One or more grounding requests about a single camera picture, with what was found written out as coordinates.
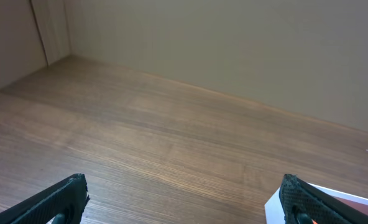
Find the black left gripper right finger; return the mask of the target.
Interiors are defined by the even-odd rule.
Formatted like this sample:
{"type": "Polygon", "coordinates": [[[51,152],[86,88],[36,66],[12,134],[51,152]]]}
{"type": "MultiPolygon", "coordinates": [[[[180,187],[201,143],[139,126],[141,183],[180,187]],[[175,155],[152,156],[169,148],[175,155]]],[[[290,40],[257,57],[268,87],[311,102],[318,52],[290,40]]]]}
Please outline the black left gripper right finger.
{"type": "Polygon", "coordinates": [[[279,190],[286,224],[368,224],[368,215],[316,187],[285,174],[279,190]]]}

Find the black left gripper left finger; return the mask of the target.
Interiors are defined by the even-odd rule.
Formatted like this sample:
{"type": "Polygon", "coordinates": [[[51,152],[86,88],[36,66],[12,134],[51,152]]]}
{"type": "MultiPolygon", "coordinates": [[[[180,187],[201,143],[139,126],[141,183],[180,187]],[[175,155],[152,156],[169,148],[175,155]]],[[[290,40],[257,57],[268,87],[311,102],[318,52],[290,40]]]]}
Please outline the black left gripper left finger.
{"type": "Polygon", "coordinates": [[[0,224],[79,224],[90,200],[84,174],[73,174],[0,213],[0,224]]]}

